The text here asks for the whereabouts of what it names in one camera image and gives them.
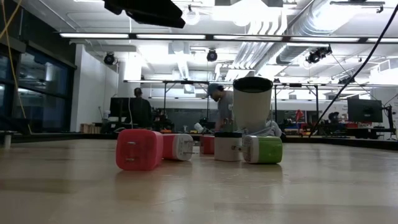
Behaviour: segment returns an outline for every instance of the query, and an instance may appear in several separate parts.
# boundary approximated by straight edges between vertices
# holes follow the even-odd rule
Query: black cable
[[[368,57],[366,58],[366,60],[363,62],[363,64],[360,66],[360,68],[356,71],[356,73],[348,80],[348,82],[346,82],[344,84],[344,86],[340,89],[340,91],[337,93],[337,95],[334,97],[334,99],[330,102],[329,106],[326,108],[326,110],[322,113],[322,115],[320,116],[320,118],[318,119],[317,123],[314,125],[314,127],[311,130],[311,133],[309,135],[309,138],[312,136],[313,132],[316,130],[319,122],[322,120],[323,116],[326,114],[326,112],[329,110],[329,108],[332,106],[332,104],[338,99],[338,97],[340,96],[341,92],[348,86],[349,83],[351,83],[354,78],[361,72],[361,70],[365,67],[365,65],[369,62],[369,60],[371,59],[373,53],[376,51],[378,45],[380,44],[381,39],[384,37],[384,34],[387,32],[388,28],[390,27],[392,21],[394,20],[396,14],[398,11],[398,4],[395,7],[394,11],[391,14],[390,19],[388,20],[385,28],[383,29],[383,31],[381,32],[379,38],[377,39],[376,43],[373,46],[373,49],[371,50],[371,52],[369,53]]]
[[[347,72],[347,70],[340,64],[340,62],[337,60],[337,58],[332,54],[331,55],[337,62],[338,65],[340,65],[340,67],[344,70],[345,74],[347,74],[348,76],[351,77],[351,75],[349,75],[349,73]],[[363,88],[363,86],[361,84],[359,84],[357,81],[355,81],[356,84],[358,84],[366,93],[368,93],[371,97],[375,98],[376,100],[378,100],[376,97],[374,97],[370,91],[368,91],[367,89]]]
[[[387,105],[388,103],[390,103],[390,101],[393,100],[396,96],[398,96],[398,93],[395,96],[393,96],[389,101],[387,101],[387,103],[384,105]]]

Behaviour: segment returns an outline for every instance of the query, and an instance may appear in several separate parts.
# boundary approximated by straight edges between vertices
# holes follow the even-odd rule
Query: table surface
[[[112,140],[0,152],[1,223],[397,223],[398,154],[284,144],[279,165],[214,161],[121,171]]]

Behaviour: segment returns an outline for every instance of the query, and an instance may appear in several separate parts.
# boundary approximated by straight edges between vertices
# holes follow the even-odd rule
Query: black shirt
[[[149,101],[142,98],[131,98],[130,110],[133,124],[137,124],[140,128],[152,127],[152,108]],[[124,122],[130,123],[130,117],[128,116]]]

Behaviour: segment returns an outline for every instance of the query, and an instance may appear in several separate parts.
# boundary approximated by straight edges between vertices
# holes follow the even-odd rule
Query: white wall
[[[118,92],[119,75],[90,55],[84,45],[76,46],[70,131],[81,123],[101,122],[101,110],[109,110],[110,99]]]

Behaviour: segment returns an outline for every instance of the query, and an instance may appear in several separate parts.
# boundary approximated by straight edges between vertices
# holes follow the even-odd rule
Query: security camera
[[[118,62],[117,58],[114,56],[114,52],[108,52],[106,53],[106,56],[104,58],[104,63],[107,65],[116,65]]]
[[[209,53],[207,54],[207,61],[208,61],[208,62],[215,62],[215,61],[217,61],[217,53],[216,53],[216,50],[214,50],[214,49],[209,50]]]

